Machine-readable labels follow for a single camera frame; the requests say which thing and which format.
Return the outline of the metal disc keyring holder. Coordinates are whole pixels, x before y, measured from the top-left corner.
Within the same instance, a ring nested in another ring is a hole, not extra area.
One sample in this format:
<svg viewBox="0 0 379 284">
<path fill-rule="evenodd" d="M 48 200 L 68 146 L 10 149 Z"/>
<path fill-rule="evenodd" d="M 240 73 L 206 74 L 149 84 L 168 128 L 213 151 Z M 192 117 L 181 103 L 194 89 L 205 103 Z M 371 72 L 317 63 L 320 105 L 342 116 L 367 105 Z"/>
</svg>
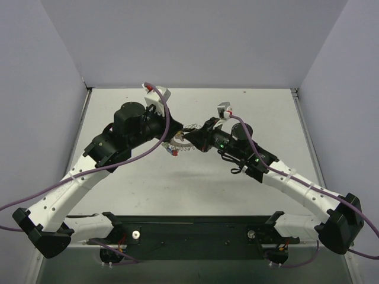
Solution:
<svg viewBox="0 0 379 284">
<path fill-rule="evenodd" d="M 186 139 L 184 135 L 193 130 L 200 129 L 198 124 L 190 124 L 185 126 L 182 131 L 178 132 L 176 136 L 170 142 L 163 142 L 161 146 L 166 149 L 171 149 L 172 151 L 190 151 L 196 148 Z"/>
</svg>

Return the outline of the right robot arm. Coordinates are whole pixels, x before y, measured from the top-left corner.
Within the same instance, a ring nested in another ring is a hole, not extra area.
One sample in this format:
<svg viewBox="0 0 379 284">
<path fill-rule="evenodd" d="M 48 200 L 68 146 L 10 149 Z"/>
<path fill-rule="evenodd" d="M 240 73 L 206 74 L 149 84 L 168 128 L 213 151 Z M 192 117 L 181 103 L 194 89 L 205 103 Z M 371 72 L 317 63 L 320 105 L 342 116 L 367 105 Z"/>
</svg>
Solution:
<svg viewBox="0 0 379 284">
<path fill-rule="evenodd" d="M 337 254 L 348 251 L 364 226 L 358 197 L 342 196 L 298 174 L 252 140 L 249 124 L 237 123 L 230 133 L 221 128 L 219 119 L 210 118 L 201 128 L 186 131 L 184 139 L 204 153 L 217 149 L 224 160 L 237 165 L 238 173 L 278 189 L 311 212 L 310 216 L 280 213 L 274 228 L 281 237 L 318 240 Z"/>
</svg>

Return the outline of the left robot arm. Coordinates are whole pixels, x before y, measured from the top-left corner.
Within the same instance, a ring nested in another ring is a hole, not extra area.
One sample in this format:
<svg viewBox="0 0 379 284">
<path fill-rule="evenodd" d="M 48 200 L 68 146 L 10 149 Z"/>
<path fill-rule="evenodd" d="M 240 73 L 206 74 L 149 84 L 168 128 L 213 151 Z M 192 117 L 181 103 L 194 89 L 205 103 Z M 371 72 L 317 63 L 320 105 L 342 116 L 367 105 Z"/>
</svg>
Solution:
<svg viewBox="0 0 379 284">
<path fill-rule="evenodd" d="M 18 208 L 13 219 L 47 259 L 73 242 L 97 238 L 116 243 L 123 226 L 114 214 L 104 212 L 80 218 L 70 218 L 68 214 L 97 183 L 120 163 L 130 160 L 133 149 L 154 138 L 168 141 L 182 128 L 171 114 L 153 104 L 123 104 L 115 112 L 114 121 L 85 148 L 59 186 L 29 208 Z"/>
</svg>

